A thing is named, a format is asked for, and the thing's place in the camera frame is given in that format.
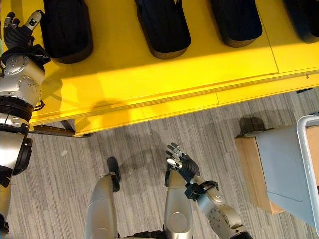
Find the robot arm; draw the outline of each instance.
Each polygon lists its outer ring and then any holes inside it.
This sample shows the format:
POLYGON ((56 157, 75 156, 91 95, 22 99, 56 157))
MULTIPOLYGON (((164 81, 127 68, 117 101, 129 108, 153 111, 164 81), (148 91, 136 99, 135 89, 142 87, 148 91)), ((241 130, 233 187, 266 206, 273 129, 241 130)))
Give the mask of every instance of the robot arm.
POLYGON ((11 12, 4 23, 4 41, 8 51, 2 55, 6 65, 0 78, 0 234, 9 232, 6 222, 11 198, 11 177, 29 164, 32 140, 27 138, 32 112, 42 99, 43 64, 50 61, 40 45, 33 46, 32 32, 41 20, 36 11, 27 23, 11 12))
POLYGON ((218 191, 218 184, 203 180, 197 164, 177 144, 172 143, 168 148, 171 151, 167 151, 170 156, 167 162, 188 182, 185 195, 197 201, 214 232, 221 239, 252 239, 239 214, 226 204, 218 191))

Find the yellow table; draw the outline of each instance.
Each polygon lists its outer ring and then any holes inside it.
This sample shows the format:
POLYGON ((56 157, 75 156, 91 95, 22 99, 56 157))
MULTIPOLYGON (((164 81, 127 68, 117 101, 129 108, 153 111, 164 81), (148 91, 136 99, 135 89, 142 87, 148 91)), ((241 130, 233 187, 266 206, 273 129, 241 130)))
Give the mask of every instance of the yellow table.
MULTIPOLYGON (((256 0, 263 35, 243 48, 220 39, 209 0, 184 0, 192 43, 173 60, 154 58, 134 0, 91 0, 94 51, 86 60, 45 65, 46 107, 31 125, 75 119, 76 135, 319 85, 319 43, 298 39, 282 0, 256 0)), ((1 3, 21 21, 42 0, 1 3)), ((34 36, 42 44, 40 28, 34 36)))

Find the silver robot leg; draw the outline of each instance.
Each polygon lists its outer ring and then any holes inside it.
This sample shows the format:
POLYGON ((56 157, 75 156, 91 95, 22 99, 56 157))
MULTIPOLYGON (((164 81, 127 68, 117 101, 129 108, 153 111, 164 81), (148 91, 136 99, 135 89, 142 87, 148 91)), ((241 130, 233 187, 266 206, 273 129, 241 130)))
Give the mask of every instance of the silver robot leg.
POLYGON ((85 239, 113 239, 118 237, 116 212, 113 201, 111 175, 96 183, 86 219, 85 239))
POLYGON ((166 198, 164 230, 168 239, 192 239, 193 213, 185 195, 185 180, 176 171, 170 172, 166 198))

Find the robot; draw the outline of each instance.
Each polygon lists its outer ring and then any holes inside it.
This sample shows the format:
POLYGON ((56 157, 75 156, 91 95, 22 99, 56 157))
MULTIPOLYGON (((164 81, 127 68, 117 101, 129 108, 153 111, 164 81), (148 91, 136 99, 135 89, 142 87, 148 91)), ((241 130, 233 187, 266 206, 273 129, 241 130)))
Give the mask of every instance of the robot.
MULTIPOLYGON (((44 107, 41 83, 43 65, 50 61, 40 45, 33 46, 32 32, 42 18, 36 11, 27 23, 9 13, 4 23, 4 42, 8 47, 1 60, 5 65, 0 78, 0 235, 9 233, 8 216, 13 175, 27 169, 32 140, 27 137, 32 112, 44 107)), ((218 184, 201 178, 197 164, 181 148, 168 146, 168 186, 164 231, 143 232, 133 237, 191 239, 193 218, 190 199, 208 217, 221 239, 251 239, 240 216, 228 206, 218 191, 218 184)), ((97 182, 88 207, 85 239, 118 238, 113 192, 120 189, 120 174, 114 158, 108 160, 110 173, 97 182)))
MULTIPOLYGON (((130 237, 192 239, 192 199, 208 217, 211 228, 221 239, 252 239, 239 214, 226 204, 218 191, 218 183, 202 179, 198 165, 176 143, 168 148, 164 230, 135 233, 130 237)), ((109 158, 107 163, 110 173, 100 178, 91 196, 85 239, 119 238, 113 192, 120 189, 120 173, 115 158, 109 158)))

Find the gray carpet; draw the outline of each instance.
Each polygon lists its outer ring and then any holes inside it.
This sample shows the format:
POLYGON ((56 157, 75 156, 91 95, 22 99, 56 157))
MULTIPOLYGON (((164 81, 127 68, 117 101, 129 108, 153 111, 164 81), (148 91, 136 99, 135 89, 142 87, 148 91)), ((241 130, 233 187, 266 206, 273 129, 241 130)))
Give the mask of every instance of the gray carpet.
MULTIPOLYGON (((319 90, 286 93, 142 123, 76 139, 31 135, 30 166, 13 179, 9 238, 81 239, 87 205, 105 160, 117 158, 122 182, 115 194, 121 236, 163 226, 165 149, 179 143, 206 180, 219 182, 227 202, 256 239, 312 239, 315 230, 289 213, 271 216, 249 203, 234 138, 260 128, 291 125, 319 110, 319 90)), ((193 205, 195 239, 218 238, 193 205)))

